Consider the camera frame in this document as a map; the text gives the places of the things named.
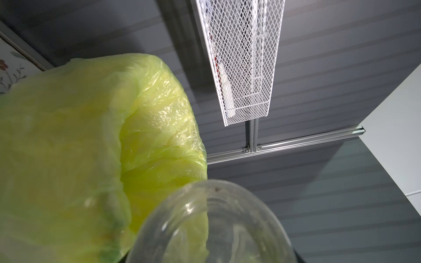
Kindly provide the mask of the green plastic bin liner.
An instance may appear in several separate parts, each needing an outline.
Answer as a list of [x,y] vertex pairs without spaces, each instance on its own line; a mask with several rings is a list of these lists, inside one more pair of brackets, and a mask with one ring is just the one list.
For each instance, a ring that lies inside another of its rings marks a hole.
[[73,59],[1,96],[1,262],[116,263],[207,179],[189,99],[150,54]]

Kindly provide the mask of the floral table mat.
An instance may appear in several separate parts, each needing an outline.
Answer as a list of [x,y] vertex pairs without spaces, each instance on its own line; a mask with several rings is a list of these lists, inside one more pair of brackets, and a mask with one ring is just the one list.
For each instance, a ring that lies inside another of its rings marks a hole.
[[40,73],[41,70],[2,38],[0,45],[1,94],[5,94],[9,92],[16,83],[29,76]]

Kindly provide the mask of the white bottle in basket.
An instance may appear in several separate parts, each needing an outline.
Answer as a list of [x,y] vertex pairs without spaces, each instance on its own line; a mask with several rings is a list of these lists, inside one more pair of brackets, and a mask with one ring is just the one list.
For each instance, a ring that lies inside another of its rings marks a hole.
[[228,78],[227,71],[222,63],[218,65],[218,72],[225,114],[227,118],[231,118],[236,115],[232,85]]

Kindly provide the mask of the glass oatmeal jar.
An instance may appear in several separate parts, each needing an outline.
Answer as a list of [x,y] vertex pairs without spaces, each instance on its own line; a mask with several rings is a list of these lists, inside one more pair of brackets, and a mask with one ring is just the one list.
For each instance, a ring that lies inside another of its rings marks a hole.
[[276,215],[247,189],[223,180],[188,184],[144,221],[129,263],[295,263]]

